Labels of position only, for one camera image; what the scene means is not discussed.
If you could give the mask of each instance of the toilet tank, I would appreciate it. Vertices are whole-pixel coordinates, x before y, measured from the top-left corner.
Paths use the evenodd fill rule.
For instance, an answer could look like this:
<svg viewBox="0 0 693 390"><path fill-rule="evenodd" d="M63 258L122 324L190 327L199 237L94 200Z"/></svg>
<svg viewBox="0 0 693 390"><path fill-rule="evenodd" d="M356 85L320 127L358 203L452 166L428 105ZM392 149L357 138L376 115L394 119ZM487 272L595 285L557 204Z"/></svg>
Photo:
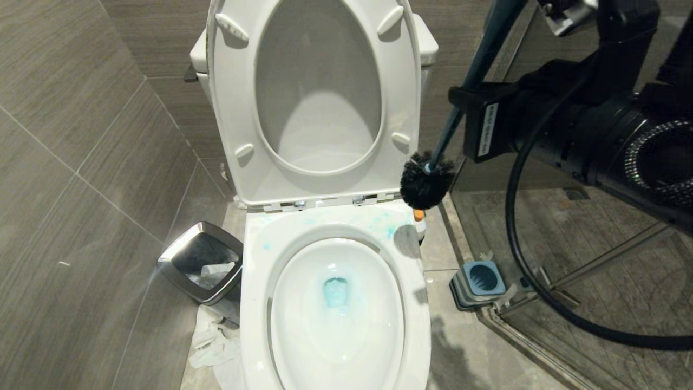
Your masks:
<svg viewBox="0 0 693 390"><path fill-rule="evenodd" d="M423 102L430 79L431 65L435 63L436 55L438 54L438 42L433 38L433 34L428 30L421 16L414 14L414 23L416 40L419 43L419 53L421 56L421 101ZM195 46L193 46L193 50L190 51L190 59L197 73L200 86L202 86L204 94L206 94L209 100L209 104L212 105L209 94L209 75L207 74L206 42L207 29L204 29L198 41L195 43Z"/></svg>

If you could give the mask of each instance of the wall tile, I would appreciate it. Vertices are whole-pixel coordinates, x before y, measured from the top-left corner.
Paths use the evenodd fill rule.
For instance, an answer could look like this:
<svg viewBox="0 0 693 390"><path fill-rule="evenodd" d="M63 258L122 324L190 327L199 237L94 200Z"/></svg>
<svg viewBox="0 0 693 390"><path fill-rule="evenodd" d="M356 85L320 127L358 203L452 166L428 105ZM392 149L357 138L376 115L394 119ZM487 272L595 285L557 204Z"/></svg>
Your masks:
<svg viewBox="0 0 693 390"><path fill-rule="evenodd" d="M147 77L183 76L209 0L102 0Z"/></svg>
<svg viewBox="0 0 693 390"><path fill-rule="evenodd" d="M0 289L2 387L109 389L160 250L74 178Z"/></svg>
<svg viewBox="0 0 693 390"><path fill-rule="evenodd" d="M0 139L2 285L72 172L2 110Z"/></svg>
<svg viewBox="0 0 693 390"><path fill-rule="evenodd" d="M145 84L80 173L164 241L194 167L195 155Z"/></svg>
<svg viewBox="0 0 693 390"><path fill-rule="evenodd" d="M198 305L156 274L137 317L113 389L178 390Z"/></svg>
<svg viewBox="0 0 693 390"><path fill-rule="evenodd" d="M466 72L463 67L442 67L434 65L430 76L428 90L421 106L421 125L419 127L419 150L426 151L435 148L448 120L452 105L448 101L448 90L453 85L462 83ZM459 125L446 157L456 160L462 156L462 141L464 139L464 122Z"/></svg>
<svg viewBox="0 0 693 390"><path fill-rule="evenodd" d="M580 61L589 56L598 45L599 34L596 28L559 39L551 33L543 14L537 12L532 17L525 39L508 71L507 80L517 81L522 75L537 70L555 58Z"/></svg>
<svg viewBox="0 0 693 390"><path fill-rule="evenodd" d="M217 186L221 188L224 196L226 196L226 200L231 202L234 199L234 195L236 195L236 188L234 187L234 182L231 180L231 172L229 170L229 163L226 161L226 157L205 158L201 159L200 161L202 161L204 167L207 168L212 180L214 180ZM221 164L224 164L224 172L226 173L226 177L229 179L229 181L226 181L221 175Z"/></svg>
<svg viewBox="0 0 693 390"><path fill-rule="evenodd" d="M3 1L0 36L0 105L77 169L142 81L128 48L93 0Z"/></svg>
<svg viewBox="0 0 693 390"><path fill-rule="evenodd" d="M483 35L484 20L491 2L410 0L410 4L438 41L436 63L467 68Z"/></svg>
<svg viewBox="0 0 693 390"><path fill-rule="evenodd" d="M214 111L199 83L185 83L182 77L149 81L198 157L226 156Z"/></svg>
<svg viewBox="0 0 693 390"><path fill-rule="evenodd" d="M173 242L185 230L200 221L221 227L228 205L207 171L198 162L166 243Z"/></svg>

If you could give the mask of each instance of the toilet brush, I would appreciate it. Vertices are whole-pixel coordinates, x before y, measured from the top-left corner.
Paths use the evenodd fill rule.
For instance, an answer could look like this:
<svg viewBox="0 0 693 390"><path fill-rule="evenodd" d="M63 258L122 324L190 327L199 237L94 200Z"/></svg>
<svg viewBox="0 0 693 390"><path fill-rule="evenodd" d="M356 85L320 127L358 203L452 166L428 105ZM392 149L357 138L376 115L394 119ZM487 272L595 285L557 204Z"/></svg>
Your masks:
<svg viewBox="0 0 693 390"><path fill-rule="evenodd" d="M527 0L495 0L486 16L484 37L479 43L462 87L474 89L484 81L491 64L503 45L510 28L524 8ZM428 210L443 200L455 177L454 164L445 160L443 153L450 144L464 113L457 107L445 125L438 145L431 154L415 153L404 165L400 181L402 199L415 210Z"/></svg>

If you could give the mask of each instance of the toilet lid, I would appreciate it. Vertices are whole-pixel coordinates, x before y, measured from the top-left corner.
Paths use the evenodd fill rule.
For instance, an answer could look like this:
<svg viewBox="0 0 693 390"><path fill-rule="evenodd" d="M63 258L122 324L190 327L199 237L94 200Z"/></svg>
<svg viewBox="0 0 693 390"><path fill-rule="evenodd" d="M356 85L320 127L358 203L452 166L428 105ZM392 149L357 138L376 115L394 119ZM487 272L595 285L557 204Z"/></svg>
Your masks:
<svg viewBox="0 0 693 390"><path fill-rule="evenodd" d="M404 0L214 0L211 98L241 199L395 193L419 136Z"/></svg>

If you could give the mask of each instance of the label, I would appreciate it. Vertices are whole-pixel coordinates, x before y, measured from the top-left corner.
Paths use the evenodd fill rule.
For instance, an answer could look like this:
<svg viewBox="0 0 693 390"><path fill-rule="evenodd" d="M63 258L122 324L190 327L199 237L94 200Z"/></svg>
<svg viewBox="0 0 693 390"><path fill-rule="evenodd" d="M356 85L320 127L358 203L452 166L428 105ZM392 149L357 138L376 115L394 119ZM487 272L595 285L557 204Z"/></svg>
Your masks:
<svg viewBox="0 0 693 390"><path fill-rule="evenodd" d="M493 128L495 127L495 116L498 114L498 103L488 105L484 115L484 128L481 132L479 143L479 157L489 154L491 150L491 140L493 139Z"/></svg>

